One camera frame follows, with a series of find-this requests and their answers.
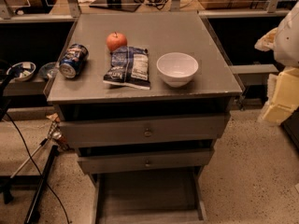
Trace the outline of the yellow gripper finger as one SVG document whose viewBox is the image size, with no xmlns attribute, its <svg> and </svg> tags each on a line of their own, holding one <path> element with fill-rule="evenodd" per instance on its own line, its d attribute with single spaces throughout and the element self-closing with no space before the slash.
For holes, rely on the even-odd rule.
<svg viewBox="0 0 299 224">
<path fill-rule="evenodd" d="M 280 125 L 299 107 L 299 68 L 287 67 L 267 80 L 267 97 L 261 120 Z"/>
</svg>

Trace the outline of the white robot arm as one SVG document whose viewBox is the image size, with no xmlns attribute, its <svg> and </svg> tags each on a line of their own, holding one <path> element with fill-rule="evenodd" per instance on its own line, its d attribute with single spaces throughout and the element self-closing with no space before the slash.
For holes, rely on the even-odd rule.
<svg viewBox="0 0 299 224">
<path fill-rule="evenodd" d="M 254 48 L 272 50 L 275 61 L 284 66 L 278 75 L 270 75 L 267 80 L 268 101 L 260 115 L 261 121 L 280 125 L 299 107 L 299 2 Z"/>
</svg>

